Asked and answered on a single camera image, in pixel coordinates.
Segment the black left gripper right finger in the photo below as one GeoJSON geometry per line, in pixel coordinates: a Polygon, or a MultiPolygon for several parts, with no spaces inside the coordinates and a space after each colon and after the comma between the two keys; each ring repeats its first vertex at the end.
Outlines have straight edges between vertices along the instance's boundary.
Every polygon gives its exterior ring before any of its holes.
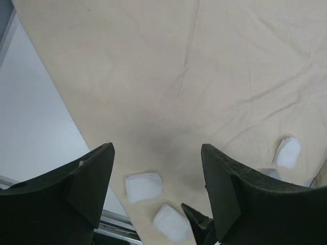
{"type": "Polygon", "coordinates": [[[326,187],[277,180],[211,144],[201,158],[218,242],[326,244],[326,187]]]}

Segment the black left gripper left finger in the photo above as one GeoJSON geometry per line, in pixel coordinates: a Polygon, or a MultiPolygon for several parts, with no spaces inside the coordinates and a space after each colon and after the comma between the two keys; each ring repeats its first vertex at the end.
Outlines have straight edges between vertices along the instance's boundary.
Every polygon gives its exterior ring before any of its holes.
{"type": "Polygon", "coordinates": [[[115,150],[105,143],[36,178],[1,190],[1,244],[91,244],[115,150]]]}

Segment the white gauze pad stack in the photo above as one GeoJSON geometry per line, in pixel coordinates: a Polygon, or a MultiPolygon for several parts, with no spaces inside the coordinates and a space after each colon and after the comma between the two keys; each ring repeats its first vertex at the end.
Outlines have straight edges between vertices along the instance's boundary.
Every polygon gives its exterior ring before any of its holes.
{"type": "Polygon", "coordinates": [[[171,242],[181,243],[192,234],[189,222],[174,208],[163,204],[153,220],[153,226],[171,242]]]}

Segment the stainless steel tray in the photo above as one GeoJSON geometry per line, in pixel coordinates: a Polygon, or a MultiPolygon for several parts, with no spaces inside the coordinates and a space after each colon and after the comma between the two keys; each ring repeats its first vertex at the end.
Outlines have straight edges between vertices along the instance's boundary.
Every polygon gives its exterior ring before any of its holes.
{"type": "Polygon", "coordinates": [[[281,180],[281,177],[276,169],[273,168],[260,168],[258,171],[266,176],[281,180]]]}

